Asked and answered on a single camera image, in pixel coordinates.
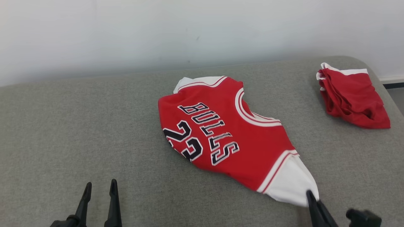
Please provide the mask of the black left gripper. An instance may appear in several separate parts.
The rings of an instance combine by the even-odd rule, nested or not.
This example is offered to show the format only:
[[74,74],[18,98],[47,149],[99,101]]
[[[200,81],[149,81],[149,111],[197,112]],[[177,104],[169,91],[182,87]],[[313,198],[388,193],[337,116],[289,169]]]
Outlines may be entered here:
[[[56,220],[50,227],[80,227],[86,226],[88,203],[91,200],[92,183],[88,182],[79,202],[75,215],[69,215],[65,221]],[[117,180],[112,179],[110,184],[110,205],[105,227],[122,227],[120,200]]]

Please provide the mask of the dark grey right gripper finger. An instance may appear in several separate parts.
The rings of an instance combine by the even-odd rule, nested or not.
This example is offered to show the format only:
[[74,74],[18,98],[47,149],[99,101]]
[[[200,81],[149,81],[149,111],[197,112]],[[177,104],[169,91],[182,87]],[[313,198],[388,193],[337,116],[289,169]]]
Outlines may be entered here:
[[320,200],[317,202],[317,227],[339,227]]
[[317,202],[312,191],[307,190],[306,196],[309,206],[309,213],[311,217],[312,227],[327,227],[327,223],[323,218],[322,212],[320,211],[319,203]]

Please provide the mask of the red Bulls basketball jersey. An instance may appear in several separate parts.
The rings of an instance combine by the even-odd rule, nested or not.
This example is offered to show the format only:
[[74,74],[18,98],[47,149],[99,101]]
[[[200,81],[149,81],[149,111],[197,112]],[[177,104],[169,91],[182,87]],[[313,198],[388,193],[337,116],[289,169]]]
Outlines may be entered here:
[[252,112],[243,96],[243,83],[230,77],[184,77],[158,101],[163,134],[200,169],[280,202],[308,207],[319,201],[317,184],[280,120]]

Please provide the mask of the red shorts with white band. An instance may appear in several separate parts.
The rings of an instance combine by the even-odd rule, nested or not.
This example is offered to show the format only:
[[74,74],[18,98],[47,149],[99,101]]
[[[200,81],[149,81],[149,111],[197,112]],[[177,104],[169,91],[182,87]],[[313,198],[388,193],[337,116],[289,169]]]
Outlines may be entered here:
[[327,114],[369,129],[391,128],[367,69],[339,70],[322,63],[316,74]]

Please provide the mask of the dark skirting board strip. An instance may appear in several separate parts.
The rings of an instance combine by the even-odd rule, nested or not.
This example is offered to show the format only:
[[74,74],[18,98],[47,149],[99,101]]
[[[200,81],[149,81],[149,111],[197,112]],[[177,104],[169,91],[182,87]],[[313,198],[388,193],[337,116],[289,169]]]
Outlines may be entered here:
[[385,89],[404,88],[404,77],[386,77],[380,78],[379,80]]

